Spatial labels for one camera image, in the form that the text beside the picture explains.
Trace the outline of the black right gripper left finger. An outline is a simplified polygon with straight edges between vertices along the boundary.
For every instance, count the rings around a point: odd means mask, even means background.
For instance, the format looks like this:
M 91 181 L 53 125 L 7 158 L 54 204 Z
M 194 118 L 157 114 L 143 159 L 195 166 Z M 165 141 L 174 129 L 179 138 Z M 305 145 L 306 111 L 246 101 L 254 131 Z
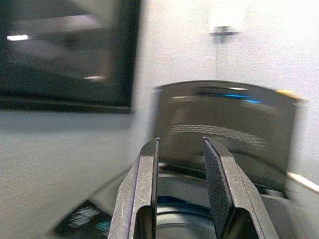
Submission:
M 154 239 L 160 139 L 146 143 L 119 186 L 109 239 Z

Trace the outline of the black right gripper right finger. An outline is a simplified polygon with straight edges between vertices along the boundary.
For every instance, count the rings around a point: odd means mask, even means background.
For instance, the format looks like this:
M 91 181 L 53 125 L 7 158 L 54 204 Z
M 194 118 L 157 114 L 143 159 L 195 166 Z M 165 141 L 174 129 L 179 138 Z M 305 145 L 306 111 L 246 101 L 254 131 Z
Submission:
M 217 238 L 278 238 L 257 188 L 228 149 L 204 137 L 203 153 L 207 192 Z

